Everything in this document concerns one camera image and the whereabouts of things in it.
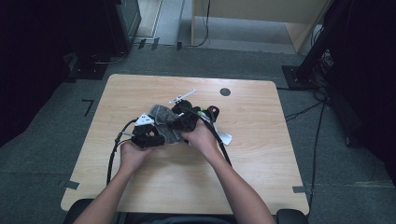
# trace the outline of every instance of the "table top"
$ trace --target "table top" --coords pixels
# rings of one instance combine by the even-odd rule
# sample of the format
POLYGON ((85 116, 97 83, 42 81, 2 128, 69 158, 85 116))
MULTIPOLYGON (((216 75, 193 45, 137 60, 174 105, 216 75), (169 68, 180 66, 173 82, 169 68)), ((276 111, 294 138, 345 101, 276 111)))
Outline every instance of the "table top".
MULTIPOLYGON (((307 214, 305 193, 293 191, 303 183, 273 82, 137 75, 109 78, 70 178, 79 187, 66 189, 62 209, 68 210, 78 199, 95 198, 106 186, 114 139, 128 121, 148 113, 153 105, 172 107, 169 101, 192 89, 197 92, 187 100, 193 106, 219 108, 218 131, 233 136, 226 147, 233 168, 261 195, 271 213, 293 208, 307 214), (221 95, 223 88, 231 94, 221 95)), ((113 175, 119 164, 118 152, 113 175)), ((185 143, 165 145, 147 157, 124 191, 118 211, 232 213, 211 166, 185 143)))

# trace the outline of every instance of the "person's right hand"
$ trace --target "person's right hand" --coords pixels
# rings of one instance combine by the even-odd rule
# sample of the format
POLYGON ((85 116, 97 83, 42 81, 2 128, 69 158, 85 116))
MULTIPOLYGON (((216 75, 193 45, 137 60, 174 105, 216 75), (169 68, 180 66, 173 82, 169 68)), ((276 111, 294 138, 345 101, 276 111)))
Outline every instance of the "person's right hand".
POLYGON ((220 154, 216 138, 200 119, 198 119, 194 131, 182 133, 181 136, 187 139, 193 147, 198 149, 207 160, 220 154))

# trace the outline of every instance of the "gray cloth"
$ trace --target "gray cloth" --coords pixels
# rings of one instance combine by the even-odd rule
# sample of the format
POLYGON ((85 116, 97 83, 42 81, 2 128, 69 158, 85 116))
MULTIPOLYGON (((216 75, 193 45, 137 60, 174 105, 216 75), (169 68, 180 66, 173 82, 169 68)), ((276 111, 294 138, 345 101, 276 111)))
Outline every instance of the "gray cloth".
POLYGON ((178 115, 172 112, 171 109, 163 105, 154 105, 148 114, 154 117, 154 125, 158 133, 165 138, 165 143, 174 144, 184 140, 181 136, 181 131, 170 129, 166 125, 167 122, 174 121, 178 118, 178 115))

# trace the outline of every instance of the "white bracket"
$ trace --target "white bracket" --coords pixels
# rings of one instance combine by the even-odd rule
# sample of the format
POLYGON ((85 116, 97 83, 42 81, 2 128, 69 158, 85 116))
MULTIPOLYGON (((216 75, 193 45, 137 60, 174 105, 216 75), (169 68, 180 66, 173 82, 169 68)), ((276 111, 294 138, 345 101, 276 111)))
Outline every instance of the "white bracket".
POLYGON ((175 98, 175 100, 169 101, 169 105, 177 104, 179 101, 181 101, 182 99, 184 99, 184 98, 188 97, 189 95, 195 93, 196 91, 197 91, 196 89, 192 89, 192 91, 189 91, 189 92, 187 92, 184 95, 179 95, 177 98, 175 98))
POLYGON ((147 114, 143 113, 142 116, 134 123, 134 126, 142 126, 146 124, 153 124, 154 119, 151 119, 147 114))

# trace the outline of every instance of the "forearm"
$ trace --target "forearm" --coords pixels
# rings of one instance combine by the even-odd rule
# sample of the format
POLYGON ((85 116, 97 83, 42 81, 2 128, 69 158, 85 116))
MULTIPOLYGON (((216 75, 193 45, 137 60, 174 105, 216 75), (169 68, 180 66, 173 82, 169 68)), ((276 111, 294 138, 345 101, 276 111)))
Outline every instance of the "forearm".
POLYGON ((132 173, 118 171, 75 223, 110 223, 131 176, 132 173))
POLYGON ((260 195, 222 158, 208 159, 238 223, 275 223, 260 195))

